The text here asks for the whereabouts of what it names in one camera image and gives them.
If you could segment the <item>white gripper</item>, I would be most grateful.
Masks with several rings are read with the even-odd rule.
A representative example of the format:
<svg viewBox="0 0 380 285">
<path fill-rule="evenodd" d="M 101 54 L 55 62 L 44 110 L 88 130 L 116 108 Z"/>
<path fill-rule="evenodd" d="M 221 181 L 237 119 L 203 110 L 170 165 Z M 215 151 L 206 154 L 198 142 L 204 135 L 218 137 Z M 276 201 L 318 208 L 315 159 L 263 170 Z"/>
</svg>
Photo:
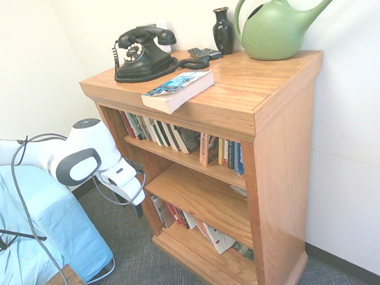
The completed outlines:
<svg viewBox="0 0 380 285">
<path fill-rule="evenodd" d="M 100 173 L 104 186 L 114 191 L 119 203 L 124 199 L 134 205 L 135 213 L 139 219 L 144 215 L 141 202 L 145 199 L 143 186 L 136 177 L 137 171 L 129 164 L 114 165 Z"/>
</svg>

